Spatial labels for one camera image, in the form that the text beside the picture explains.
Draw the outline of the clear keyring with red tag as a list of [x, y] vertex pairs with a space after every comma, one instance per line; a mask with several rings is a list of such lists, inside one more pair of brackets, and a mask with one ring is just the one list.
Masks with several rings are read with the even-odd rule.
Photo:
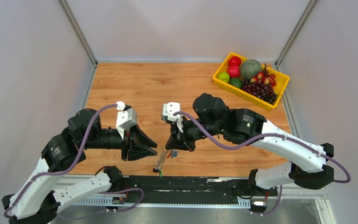
[[179, 151], [177, 149], [164, 149], [158, 160], [154, 163], [153, 172], [158, 173], [159, 177], [163, 176], [162, 167], [167, 159], [177, 157]]

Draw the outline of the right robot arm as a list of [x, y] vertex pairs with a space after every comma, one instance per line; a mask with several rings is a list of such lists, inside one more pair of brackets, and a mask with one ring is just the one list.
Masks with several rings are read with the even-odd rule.
[[231, 109], [223, 100], [201, 94], [193, 102], [197, 118], [181, 111], [180, 104], [170, 102], [162, 107], [162, 120], [171, 125], [165, 145], [168, 150], [194, 151], [196, 141], [221, 135], [236, 150], [244, 146], [259, 147], [286, 159], [286, 163], [268, 169], [253, 169], [248, 190], [254, 195], [277, 185], [294, 183], [305, 189], [321, 189], [334, 181], [334, 169], [327, 165], [334, 155], [329, 143], [311, 144], [275, 126], [250, 109]]

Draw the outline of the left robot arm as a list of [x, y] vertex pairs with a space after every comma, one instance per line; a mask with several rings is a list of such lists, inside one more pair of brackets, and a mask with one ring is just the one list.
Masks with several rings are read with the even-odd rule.
[[68, 120], [41, 152], [37, 166], [22, 188], [2, 198], [4, 217], [11, 224], [47, 224], [70, 205], [97, 193], [122, 194], [124, 177], [115, 166], [107, 166], [92, 178], [63, 189], [55, 185], [76, 164], [86, 159], [86, 149], [120, 150], [124, 161], [156, 156], [157, 143], [138, 126], [129, 105], [118, 109], [115, 128], [102, 128], [100, 110], [82, 109]]

